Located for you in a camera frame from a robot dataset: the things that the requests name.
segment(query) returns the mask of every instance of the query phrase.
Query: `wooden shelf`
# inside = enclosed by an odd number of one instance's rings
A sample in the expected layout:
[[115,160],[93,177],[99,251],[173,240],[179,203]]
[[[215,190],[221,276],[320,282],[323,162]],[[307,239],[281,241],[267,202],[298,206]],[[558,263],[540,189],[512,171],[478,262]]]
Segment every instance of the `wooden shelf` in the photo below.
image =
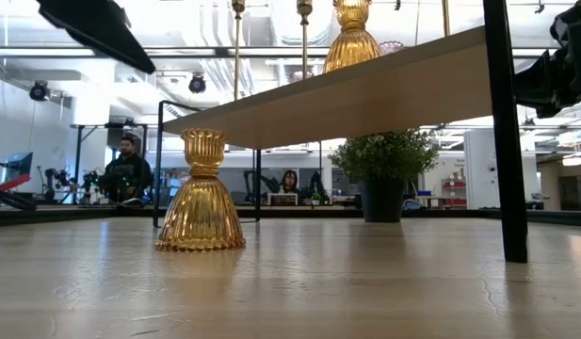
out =
[[190,114],[164,125],[267,149],[491,115],[484,27]]

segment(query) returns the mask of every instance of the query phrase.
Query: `black plant pot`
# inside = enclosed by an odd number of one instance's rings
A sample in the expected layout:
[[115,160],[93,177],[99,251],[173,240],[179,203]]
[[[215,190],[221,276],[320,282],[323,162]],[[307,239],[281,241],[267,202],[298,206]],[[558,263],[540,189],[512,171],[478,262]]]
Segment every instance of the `black plant pot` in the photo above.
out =
[[404,180],[360,181],[358,186],[366,222],[401,221]]

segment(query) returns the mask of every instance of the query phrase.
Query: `man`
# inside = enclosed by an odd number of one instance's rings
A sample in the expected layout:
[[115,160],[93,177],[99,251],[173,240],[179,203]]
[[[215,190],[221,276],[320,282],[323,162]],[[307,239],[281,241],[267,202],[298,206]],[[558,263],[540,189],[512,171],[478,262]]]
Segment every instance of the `man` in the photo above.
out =
[[103,189],[114,202],[141,198],[143,190],[152,184],[150,164],[135,153],[135,141],[131,136],[121,138],[119,152],[119,158],[105,167]]

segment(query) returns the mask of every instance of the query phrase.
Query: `brass pole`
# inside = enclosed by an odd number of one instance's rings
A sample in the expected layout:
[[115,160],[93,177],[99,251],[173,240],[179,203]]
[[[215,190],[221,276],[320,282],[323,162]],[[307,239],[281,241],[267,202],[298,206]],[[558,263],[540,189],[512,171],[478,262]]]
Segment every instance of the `brass pole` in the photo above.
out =
[[234,69],[234,100],[238,99],[240,94],[240,22],[242,14],[246,9],[246,0],[232,0],[232,8],[235,11],[235,69]]
[[307,60],[307,26],[309,25],[309,15],[313,12],[313,0],[297,0],[297,11],[300,14],[302,25],[302,79],[307,78],[308,60]]
[[451,34],[451,27],[449,24],[449,0],[443,0],[443,31],[445,37]]

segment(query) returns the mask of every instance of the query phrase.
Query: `ceiling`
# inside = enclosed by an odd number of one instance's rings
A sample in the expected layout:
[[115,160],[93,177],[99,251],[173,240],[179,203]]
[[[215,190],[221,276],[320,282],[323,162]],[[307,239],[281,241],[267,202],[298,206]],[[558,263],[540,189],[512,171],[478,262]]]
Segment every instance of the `ceiling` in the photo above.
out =
[[[125,8],[132,24],[132,32],[145,48],[155,47],[213,47],[234,45],[234,18],[229,0],[117,0]],[[329,46],[340,33],[330,0],[314,0],[310,16],[310,46]],[[554,17],[568,9],[573,0],[552,0],[545,10],[537,14],[538,0],[508,0],[508,14],[512,44],[515,48],[551,48],[556,43],[548,33]],[[294,1],[247,0],[243,16],[240,44],[250,47],[298,47],[301,44],[300,18]],[[78,47],[67,34],[53,28],[38,14],[36,0],[0,1],[0,47],[46,48]],[[482,0],[451,0],[450,26],[452,33],[483,24]],[[373,0],[370,8],[368,31],[378,42],[399,40],[413,46],[443,36],[441,0],[402,0],[400,10],[395,1]],[[52,89],[67,96],[76,96],[87,86],[102,88],[111,98],[112,116],[133,117],[137,121],[155,122],[157,103],[163,99],[206,108],[233,99],[233,60],[207,58],[155,58],[157,72],[153,76],[137,73],[113,60],[99,58],[46,58],[37,57],[0,59],[0,70],[10,75],[12,81],[31,86],[33,76],[49,74]],[[272,57],[242,59],[239,86],[241,96],[252,95],[294,81],[293,74],[301,69],[300,58]],[[534,60],[515,60],[518,71],[526,69]],[[321,71],[323,59],[311,59],[311,71]],[[103,70],[113,70],[111,76],[100,76]],[[202,73],[206,92],[193,94],[188,83],[194,73]],[[167,119],[175,114],[169,112]],[[534,116],[534,112],[519,110],[519,120]],[[581,105],[560,114],[559,121],[536,121],[537,124],[568,124],[581,120]],[[458,124],[488,124],[482,121],[461,121]],[[539,144],[557,139],[562,132],[552,130],[536,133]],[[439,133],[440,142],[446,145],[463,140],[463,131]]]

